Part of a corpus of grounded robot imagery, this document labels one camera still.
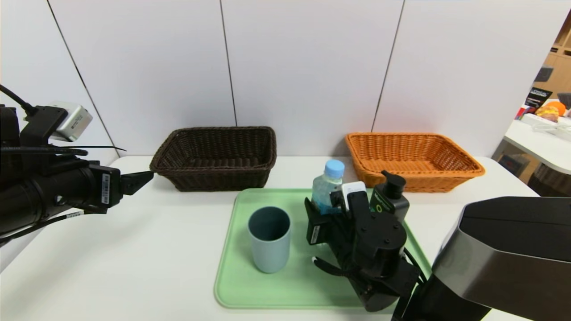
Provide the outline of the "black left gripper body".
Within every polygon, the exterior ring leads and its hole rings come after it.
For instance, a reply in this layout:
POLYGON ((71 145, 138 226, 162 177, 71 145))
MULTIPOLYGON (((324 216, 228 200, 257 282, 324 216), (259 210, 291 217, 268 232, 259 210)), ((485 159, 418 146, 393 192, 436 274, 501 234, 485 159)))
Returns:
POLYGON ((106 213, 120 199, 118 169, 100 166, 98 161, 75 160, 49 167, 28 179, 31 215, 45 221, 68 209, 106 213))

